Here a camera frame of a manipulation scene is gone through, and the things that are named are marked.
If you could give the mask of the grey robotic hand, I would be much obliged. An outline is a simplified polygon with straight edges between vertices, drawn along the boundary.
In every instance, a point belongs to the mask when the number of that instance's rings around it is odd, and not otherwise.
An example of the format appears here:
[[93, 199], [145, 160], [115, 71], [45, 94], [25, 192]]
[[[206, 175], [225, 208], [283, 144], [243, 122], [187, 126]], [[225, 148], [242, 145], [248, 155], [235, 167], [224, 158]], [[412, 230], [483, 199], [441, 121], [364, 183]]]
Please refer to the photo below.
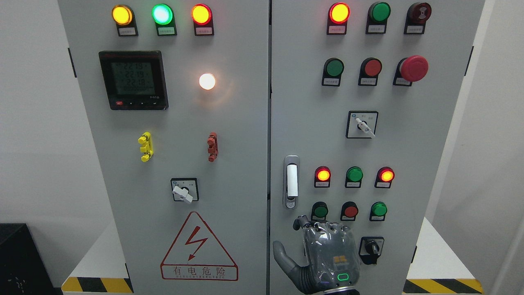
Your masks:
[[303, 230], [309, 265], [299, 266], [290, 258], [280, 241], [273, 242], [273, 256], [296, 288], [310, 295], [340, 287], [355, 287], [360, 263], [352, 230], [341, 223], [310, 221], [299, 216], [294, 230]]

